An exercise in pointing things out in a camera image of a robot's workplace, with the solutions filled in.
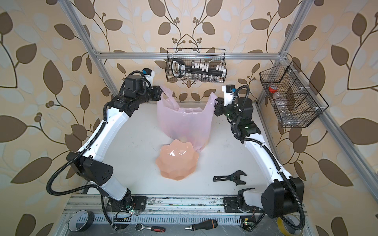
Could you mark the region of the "pink plastic bag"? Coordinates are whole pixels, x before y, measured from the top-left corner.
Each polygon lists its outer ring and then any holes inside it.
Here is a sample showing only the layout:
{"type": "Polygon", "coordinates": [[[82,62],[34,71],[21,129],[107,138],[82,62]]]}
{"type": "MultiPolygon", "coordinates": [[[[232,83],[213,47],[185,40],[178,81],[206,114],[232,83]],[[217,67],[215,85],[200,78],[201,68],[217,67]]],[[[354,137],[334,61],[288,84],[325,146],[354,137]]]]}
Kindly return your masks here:
{"type": "Polygon", "coordinates": [[[176,102],[172,90],[164,86],[161,89],[166,98],[162,95],[157,102],[157,120],[160,129],[173,140],[190,142],[194,150],[200,152],[210,138],[218,97],[211,92],[204,109],[184,108],[176,102]]]}

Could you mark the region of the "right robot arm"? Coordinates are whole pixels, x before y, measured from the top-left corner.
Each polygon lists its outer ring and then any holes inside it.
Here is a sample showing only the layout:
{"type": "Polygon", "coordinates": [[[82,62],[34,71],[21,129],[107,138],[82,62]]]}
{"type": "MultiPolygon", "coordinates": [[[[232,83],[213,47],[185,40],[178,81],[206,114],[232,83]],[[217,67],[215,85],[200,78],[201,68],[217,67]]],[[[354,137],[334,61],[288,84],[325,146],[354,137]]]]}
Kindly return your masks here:
{"type": "Polygon", "coordinates": [[[240,211],[259,208],[263,216],[280,218],[291,229],[301,231],[306,222],[302,205],[304,183],[300,178],[294,178],[267,146],[262,131],[252,120],[253,106],[243,108],[242,105],[234,100],[217,98],[214,114],[227,118],[233,137],[250,151],[267,184],[263,192],[255,188],[240,190],[238,207],[240,211]]]}

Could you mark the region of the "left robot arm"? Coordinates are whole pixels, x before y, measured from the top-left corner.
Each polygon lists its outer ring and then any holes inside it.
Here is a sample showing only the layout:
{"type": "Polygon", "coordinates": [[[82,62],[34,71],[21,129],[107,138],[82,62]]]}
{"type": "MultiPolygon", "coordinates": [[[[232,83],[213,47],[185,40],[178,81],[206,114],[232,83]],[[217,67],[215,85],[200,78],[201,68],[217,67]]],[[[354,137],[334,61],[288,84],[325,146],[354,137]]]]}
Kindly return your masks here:
{"type": "Polygon", "coordinates": [[[108,197],[122,210],[132,206],[131,191],[113,175],[114,168],[103,161],[119,129],[134,111],[143,103],[161,99],[162,89],[160,86],[146,86],[145,88],[142,94],[122,89],[121,94],[104,105],[101,124],[83,147],[77,152],[68,154],[66,164],[59,168],[47,182],[47,193],[53,196],[63,196],[83,189],[95,188],[103,197],[108,197]],[[54,180],[67,167],[72,167],[76,174],[89,181],[89,184],[66,191],[53,190],[54,180]]]}

